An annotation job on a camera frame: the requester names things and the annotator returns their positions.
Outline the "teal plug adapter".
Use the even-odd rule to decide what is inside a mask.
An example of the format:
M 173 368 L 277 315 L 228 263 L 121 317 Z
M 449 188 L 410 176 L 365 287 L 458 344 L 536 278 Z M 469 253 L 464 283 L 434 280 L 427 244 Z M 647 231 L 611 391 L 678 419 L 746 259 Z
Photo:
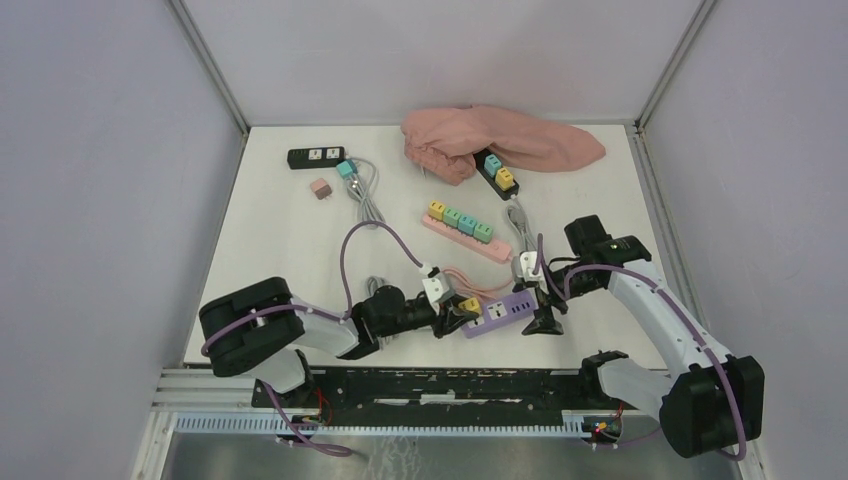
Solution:
M 345 181 L 356 181 L 358 178 L 358 167 L 356 163 L 350 159 L 339 162 L 336 165 L 336 170 L 340 177 Z

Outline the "purple power strip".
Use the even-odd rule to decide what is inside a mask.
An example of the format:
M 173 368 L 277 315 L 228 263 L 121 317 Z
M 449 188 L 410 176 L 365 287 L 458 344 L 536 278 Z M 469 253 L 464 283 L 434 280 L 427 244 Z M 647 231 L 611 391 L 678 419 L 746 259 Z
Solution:
M 463 335 L 476 338 L 519 320 L 530 319 L 538 308 L 535 294 L 522 290 L 501 297 L 482 307 L 482 314 L 461 327 Z

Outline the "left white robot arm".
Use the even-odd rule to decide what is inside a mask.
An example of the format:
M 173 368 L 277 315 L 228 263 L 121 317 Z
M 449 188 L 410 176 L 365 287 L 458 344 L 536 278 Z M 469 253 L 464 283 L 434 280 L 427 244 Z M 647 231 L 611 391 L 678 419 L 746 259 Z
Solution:
M 456 294 L 442 275 L 424 279 L 423 286 L 406 298 L 399 288 L 378 283 L 344 316 L 303 302 L 283 278 L 271 277 L 200 309 L 201 353 L 215 376 L 248 375 L 283 405 L 303 406 L 316 388 L 308 348 L 358 360 L 401 333 L 428 328 L 442 338 L 480 318 L 479 303 Z

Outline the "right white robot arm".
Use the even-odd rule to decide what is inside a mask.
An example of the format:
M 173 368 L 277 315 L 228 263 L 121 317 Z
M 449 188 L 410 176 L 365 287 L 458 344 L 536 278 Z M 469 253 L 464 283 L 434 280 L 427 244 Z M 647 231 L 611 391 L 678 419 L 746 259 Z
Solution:
M 516 290 L 530 288 L 541 302 L 525 334 L 561 334 L 553 311 L 565 314 L 570 301 L 608 291 L 637 321 L 666 371 L 644 368 L 621 351 L 599 352 L 581 363 L 580 400 L 591 408 L 612 400 L 636 408 L 658 422 L 683 458 L 716 452 L 744 460 L 749 441 L 762 431 L 765 373 L 759 362 L 734 355 L 698 322 L 637 237 L 613 237 L 596 215 L 572 221 L 564 233 L 575 255 L 571 264 L 550 269 L 541 239 L 512 260 Z

